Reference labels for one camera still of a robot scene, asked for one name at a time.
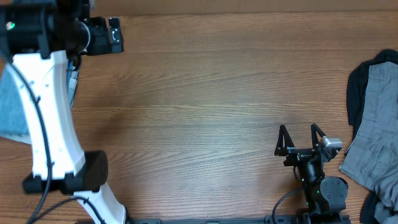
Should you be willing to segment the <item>blue denim jeans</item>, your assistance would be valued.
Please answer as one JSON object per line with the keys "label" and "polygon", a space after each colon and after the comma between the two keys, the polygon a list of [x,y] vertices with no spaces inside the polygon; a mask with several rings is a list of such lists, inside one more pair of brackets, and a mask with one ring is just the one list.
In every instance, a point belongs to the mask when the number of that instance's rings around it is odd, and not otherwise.
{"label": "blue denim jeans", "polygon": [[1,137],[31,144],[22,102],[7,65],[1,75]]}

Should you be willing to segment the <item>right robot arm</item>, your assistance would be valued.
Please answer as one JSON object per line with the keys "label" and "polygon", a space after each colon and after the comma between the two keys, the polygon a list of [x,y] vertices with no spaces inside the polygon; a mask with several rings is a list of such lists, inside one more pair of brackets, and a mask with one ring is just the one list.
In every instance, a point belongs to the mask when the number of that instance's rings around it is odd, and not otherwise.
{"label": "right robot arm", "polygon": [[[292,167],[295,178],[301,188],[281,197],[272,209],[271,216],[265,221],[271,223],[296,224],[350,224],[346,209],[348,183],[345,179],[325,175],[324,163],[334,159],[343,147],[339,138],[328,137],[317,124],[311,125],[311,148],[297,149],[285,127],[281,125],[274,155],[285,157],[284,166]],[[288,197],[303,192],[306,208],[301,208],[294,215],[277,216],[278,206]]]}

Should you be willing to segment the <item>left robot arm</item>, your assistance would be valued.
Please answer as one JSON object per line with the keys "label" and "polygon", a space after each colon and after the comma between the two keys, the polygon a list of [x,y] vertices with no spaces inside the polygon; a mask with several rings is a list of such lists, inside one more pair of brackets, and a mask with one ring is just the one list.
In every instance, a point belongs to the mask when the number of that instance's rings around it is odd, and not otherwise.
{"label": "left robot arm", "polygon": [[58,190],[94,223],[129,223],[108,185],[104,151],[84,151],[67,93],[67,66],[82,55],[124,50],[118,17],[90,16],[89,1],[13,1],[1,6],[1,57],[22,101],[32,146],[28,194]]}

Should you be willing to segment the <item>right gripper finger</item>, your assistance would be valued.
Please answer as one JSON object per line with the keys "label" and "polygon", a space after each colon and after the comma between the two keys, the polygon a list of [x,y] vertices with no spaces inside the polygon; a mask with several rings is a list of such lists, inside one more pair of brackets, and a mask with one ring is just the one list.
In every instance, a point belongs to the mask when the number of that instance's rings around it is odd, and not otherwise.
{"label": "right gripper finger", "polygon": [[311,135],[312,135],[312,146],[313,148],[318,147],[319,140],[318,137],[324,137],[325,133],[318,127],[316,123],[311,125]]}
{"label": "right gripper finger", "polygon": [[287,156],[295,149],[295,145],[287,131],[287,128],[282,124],[279,128],[279,137],[275,147],[275,156]]}

